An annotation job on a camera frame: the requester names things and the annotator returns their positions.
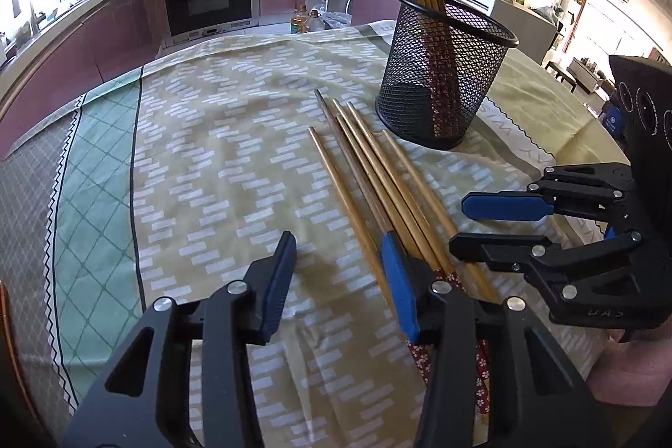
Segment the mesh cup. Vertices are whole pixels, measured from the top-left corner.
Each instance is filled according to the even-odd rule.
[[[447,150],[465,137],[515,34],[468,6],[444,0],[446,15],[399,0],[392,47],[375,112],[392,133]]]

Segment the metal screw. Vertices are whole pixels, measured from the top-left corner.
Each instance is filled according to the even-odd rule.
[[[172,300],[170,300],[167,296],[162,296],[161,298],[154,300],[153,307],[157,312],[165,312],[167,309],[170,309],[172,305]]]
[[[230,295],[242,295],[247,290],[247,283],[240,279],[231,281],[231,283],[226,286],[226,290]]]
[[[522,312],[525,309],[525,301],[517,296],[512,296],[506,300],[506,305],[512,312]]]
[[[546,248],[543,245],[535,245],[532,248],[533,257],[543,257],[546,254]]]
[[[575,286],[562,287],[562,298],[571,300],[577,297],[577,288]]]
[[[431,284],[431,290],[432,292],[438,294],[438,295],[447,295],[449,292],[452,290],[452,285],[448,283],[447,281],[435,281],[434,283]]]

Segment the patterned tablecloth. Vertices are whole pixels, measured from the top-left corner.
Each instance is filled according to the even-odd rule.
[[[411,444],[424,385],[307,131],[314,126],[344,165],[315,88],[382,128],[372,107],[393,32],[382,22],[207,41],[67,105],[0,164],[0,204],[13,212],[0,222],[0,278],[21,316],[26,382],[56,437],[142,306],[209,296],[291,230],[298,263],[283,319],[268,346],[249,350],[266,445]],[[600,239],[598,227],[565,217],[476,223],[459,201],[474,190],[523,189],[545,166],[625,161],[577,99],[517,51],[460,146],[402,145],[460,230],[543,233],[564,246]],[[547,320],[520,275],[488,276]],[[586,375],[604,333],[550,327]],[[196,346],[197,435],[198,359]]]

